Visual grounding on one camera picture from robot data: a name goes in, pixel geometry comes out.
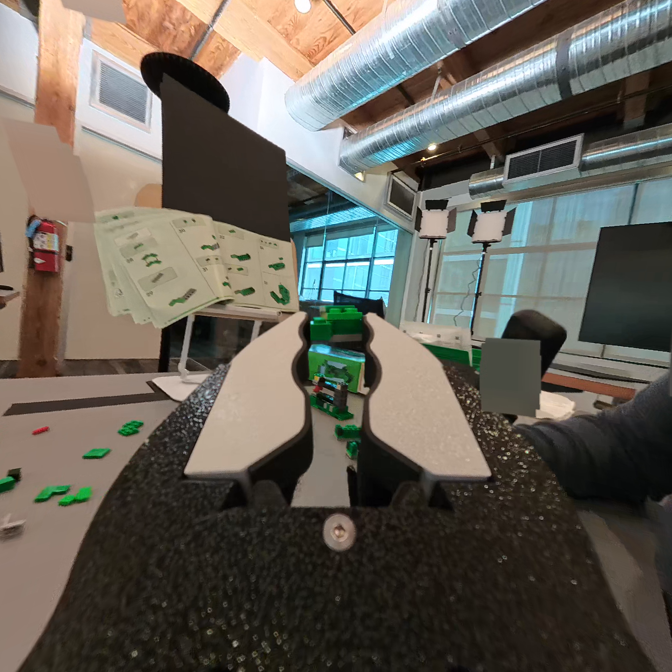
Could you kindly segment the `black mesh chair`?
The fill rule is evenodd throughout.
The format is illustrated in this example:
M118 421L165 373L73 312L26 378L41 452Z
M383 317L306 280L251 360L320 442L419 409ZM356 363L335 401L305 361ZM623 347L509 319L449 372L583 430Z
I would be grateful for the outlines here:
M333 304L335 306L352 306L362 315L373 313L382 319L386 317L386 305L382 298L372 299L358 296L351 296L342 292L334 291Z

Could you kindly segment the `studio light panel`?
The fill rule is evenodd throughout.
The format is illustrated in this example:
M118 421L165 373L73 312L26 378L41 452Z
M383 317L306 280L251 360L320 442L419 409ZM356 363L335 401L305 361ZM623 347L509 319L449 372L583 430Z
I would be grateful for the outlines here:
M491 245L511 234L516 208L506 210L506 199L485 202L480 209L472 210L467 235L472 243Z
M420 239L445 239L456 230L457 209L449 199L426 199L416 211L415 230Z

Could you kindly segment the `green printed box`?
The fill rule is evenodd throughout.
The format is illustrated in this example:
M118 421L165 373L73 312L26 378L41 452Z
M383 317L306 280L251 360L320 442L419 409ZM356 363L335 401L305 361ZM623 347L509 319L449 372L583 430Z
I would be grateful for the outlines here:
M315 343L308 350L308 379L324 377L334 384L343 383L352 393L364 394L365 355L349 349Z

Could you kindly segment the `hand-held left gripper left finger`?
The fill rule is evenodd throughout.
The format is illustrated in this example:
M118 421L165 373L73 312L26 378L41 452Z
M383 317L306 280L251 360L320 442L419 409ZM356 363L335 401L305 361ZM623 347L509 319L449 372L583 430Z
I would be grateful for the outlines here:
M294 494L314 456L306 313L294 313L231 362L183 470L189 483L271 481Z

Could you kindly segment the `green instruction booklet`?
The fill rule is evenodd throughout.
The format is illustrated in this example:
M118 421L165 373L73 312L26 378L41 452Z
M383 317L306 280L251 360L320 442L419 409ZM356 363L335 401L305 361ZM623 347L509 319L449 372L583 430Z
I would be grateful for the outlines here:
M93 231L112 316L164 329L218 303L299 310L288 241L164 208L99 211Z

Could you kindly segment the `black light stand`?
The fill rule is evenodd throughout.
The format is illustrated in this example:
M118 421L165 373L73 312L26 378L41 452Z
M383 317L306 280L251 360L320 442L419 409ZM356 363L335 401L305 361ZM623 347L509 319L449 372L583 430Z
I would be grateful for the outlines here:
M427 256L426 256L426 268L425 268L425 288L423 294L423 307L421 311L421 322L425 323L427 318L427 306L429 303L429 298L432 293L432 265L433 265L433 250L436 242L439 241L437 238L429 238L428 247L427 247Z
M491 243L483 242L483 243L481 243L481 245L482 245L482 251L481 251L481 256L480 256L480 259L479 259L479 262L478 262L478 268L477 268L477 273L476 273L476 286L475 286L474 299L473 299L473 304L472 304L472 312L471 312L470 323L469 323L470 334L471 334L472 337L473 337L474 332L475 332L475 320L476 320L476 312L477 312L477 307L478 307L478 301L479 301L479 298L481 297L481 282L482 282L484 261L485 261L487 251L491 247Z

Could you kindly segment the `red fire extinguisher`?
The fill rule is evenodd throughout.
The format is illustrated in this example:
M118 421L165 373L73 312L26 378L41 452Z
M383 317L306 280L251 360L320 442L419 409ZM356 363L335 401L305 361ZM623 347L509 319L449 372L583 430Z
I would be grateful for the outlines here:
M61 242L58 230L59 223L39 218L36 215L29 217L26 224L26 239L28 240L28 267L42 273L61 272Z

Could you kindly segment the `black board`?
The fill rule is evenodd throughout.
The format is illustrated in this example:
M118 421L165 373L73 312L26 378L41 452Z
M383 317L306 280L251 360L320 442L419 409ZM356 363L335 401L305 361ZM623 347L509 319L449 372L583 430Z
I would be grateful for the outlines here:
M284 150L170 77L161 94L163 207L288 242Z

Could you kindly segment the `wood-edged work table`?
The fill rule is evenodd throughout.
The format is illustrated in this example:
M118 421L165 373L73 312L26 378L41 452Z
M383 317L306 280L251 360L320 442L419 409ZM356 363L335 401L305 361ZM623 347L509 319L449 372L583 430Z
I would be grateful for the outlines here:
M559 353L542 378L545 384L604 397L630 400L669 369L662 362L646 363Z

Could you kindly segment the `dark wall vent grille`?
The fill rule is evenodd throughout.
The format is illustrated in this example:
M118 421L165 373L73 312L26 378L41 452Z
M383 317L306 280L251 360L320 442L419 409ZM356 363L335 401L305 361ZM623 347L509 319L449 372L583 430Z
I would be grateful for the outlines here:
M417 187L401 179L399 173L389 173L383 206L399 216L412 219L416 209Z

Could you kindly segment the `green brick assembly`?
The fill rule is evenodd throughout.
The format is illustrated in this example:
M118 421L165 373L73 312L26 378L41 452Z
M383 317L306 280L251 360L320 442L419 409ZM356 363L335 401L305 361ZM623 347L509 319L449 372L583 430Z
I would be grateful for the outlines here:
M353 305L309 306L309 342L332 348L361 351L364 347L363 314Z

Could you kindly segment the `white booklet stand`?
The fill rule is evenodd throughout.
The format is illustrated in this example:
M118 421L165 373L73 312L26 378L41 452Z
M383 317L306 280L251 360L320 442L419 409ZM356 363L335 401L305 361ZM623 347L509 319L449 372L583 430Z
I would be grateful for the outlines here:
M268 308L237 307L222 302L192 313L186 318L185 332L181 341L180 358L177 362L177 375L161 375L153 379L152 383L170 399L182 402L209 377L211 374L209 370L197 372L189 371L188 369L189 347L197 316L251 322L253 328L250 342L253 342L258 338L262 324L278 324L292 315L293 312Z

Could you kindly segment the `small brick model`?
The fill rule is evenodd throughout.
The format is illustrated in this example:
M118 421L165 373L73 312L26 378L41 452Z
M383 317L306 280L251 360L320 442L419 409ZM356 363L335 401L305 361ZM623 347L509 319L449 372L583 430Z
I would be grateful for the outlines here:
M344 380L328 380L315 374L312 377L313 390L309 395L310 404L339 421L354 417L348 408L348 385Z

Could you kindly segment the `black round lamp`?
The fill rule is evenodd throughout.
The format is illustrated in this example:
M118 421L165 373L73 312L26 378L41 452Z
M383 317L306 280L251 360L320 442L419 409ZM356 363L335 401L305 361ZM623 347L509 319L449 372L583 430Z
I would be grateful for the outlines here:
M145 85L159 99L161 84L168 77L224 113L229 113L230 97L221 82L188 58L168 52L148 53L140 62L140 74Z

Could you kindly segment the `person's right forearm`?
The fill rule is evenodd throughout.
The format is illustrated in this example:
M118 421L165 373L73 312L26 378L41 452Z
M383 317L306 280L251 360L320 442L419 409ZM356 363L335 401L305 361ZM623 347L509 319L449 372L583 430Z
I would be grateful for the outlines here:
M671 383L666 373L597 415L516 425L575 499L631 503L671 495Z

